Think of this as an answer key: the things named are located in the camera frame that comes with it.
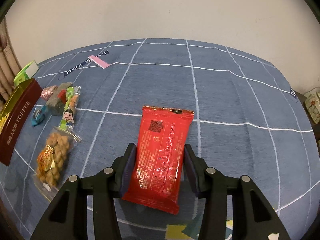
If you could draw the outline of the clear bag fried twists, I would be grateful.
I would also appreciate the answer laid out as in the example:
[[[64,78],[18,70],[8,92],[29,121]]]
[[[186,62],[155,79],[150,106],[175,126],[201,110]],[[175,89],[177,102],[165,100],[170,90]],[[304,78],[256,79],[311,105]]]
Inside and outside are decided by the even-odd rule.
[[[36,158],[34,185],[48,201],[59,191],[61,180],[69,163],[69,156],[81,138],[72,130],[54,127],[43,149]]]

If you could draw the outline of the red snack packet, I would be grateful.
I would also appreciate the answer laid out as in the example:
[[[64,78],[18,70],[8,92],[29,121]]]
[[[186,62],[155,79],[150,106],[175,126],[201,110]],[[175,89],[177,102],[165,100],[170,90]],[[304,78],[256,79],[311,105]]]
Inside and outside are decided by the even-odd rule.
[[[136,164],[123,200],[177,215],[183,149],[194,112],[154,106],[143,106],[142,112]]]

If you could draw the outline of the blue candy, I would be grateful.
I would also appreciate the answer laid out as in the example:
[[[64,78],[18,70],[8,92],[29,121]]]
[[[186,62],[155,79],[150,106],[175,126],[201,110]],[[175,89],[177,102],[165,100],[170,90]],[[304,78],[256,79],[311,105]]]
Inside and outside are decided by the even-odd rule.
[[[47,115],[47,106],[46,105],[36,106],[34,111],[33,111],[33,116],[32,116],[32,119],[31,119],[31,125],[33,127],[39,125],[46,118],[46,115]]]

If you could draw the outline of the grey seaweed snack block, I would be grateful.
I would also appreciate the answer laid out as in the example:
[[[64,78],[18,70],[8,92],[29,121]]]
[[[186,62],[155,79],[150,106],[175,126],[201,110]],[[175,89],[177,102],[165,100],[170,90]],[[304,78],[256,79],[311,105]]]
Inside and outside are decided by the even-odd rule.
[[[66,104],[66,90],[71,87],[71,82],[65,82],[58,85],[46,102],[48,112],[53,116],[61,116]]]

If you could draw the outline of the red gold toffee tin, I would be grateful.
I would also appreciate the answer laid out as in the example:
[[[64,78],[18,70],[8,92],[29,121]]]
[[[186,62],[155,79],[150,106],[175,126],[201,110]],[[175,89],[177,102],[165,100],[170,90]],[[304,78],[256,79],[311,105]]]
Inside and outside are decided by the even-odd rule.
[[[9,166],[20,131],[40,98],[42,88],[35,78],[20,83],[12,92],[1,111],[5,122],[1,130],[1,163]]]

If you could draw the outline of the green cartoon snack packet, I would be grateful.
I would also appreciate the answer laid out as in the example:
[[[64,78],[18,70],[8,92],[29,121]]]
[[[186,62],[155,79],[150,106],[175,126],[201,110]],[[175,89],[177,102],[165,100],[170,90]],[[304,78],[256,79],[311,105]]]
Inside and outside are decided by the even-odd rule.
[[[72,131],[75,126],[76,107],[79,101],[81,86],[69,87],[66,90],[66,104],[63,109],[62,120],[59,127]]]

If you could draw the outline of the pink candy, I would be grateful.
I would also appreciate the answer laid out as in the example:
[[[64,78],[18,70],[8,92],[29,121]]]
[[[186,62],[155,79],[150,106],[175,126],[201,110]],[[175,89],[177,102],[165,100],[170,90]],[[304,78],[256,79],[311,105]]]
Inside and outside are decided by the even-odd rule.
[[[41,92],[41,98],[45,101],[48,101],[53,93],[57,90],[57,86],[46,87]]]

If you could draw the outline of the floral box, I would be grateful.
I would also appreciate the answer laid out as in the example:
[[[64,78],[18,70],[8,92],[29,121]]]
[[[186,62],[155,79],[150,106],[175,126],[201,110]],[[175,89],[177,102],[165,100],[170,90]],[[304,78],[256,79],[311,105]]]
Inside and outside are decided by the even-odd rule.
[[[310,114],[313,122],[315,124],[319,123],[320,120],[320,94],[319,87],[315,87],[312,90],[306,92],[304,94],[306,96],[306,100],[304,101],[304,105]]]

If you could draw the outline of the green tissue pack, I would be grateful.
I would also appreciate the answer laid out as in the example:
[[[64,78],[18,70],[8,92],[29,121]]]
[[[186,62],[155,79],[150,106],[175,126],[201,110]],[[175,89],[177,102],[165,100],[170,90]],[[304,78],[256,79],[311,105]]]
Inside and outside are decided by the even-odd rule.
[[[20,83],[31,79],[39,70],[39,67],[36,61],[29,62],[26,66],[24,66],[14,78],[14,85],[18,86]]]

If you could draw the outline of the beige patterned curtain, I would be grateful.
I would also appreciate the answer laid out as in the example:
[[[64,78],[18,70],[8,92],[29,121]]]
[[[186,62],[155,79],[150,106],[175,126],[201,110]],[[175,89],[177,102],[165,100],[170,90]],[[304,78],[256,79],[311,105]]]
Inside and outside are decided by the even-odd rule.
[[[7,101],[15,88],[14,78],[20,72],[21,66],[12,49],[10,37],[7,29],[6,19],[1,21],[1,97]]]

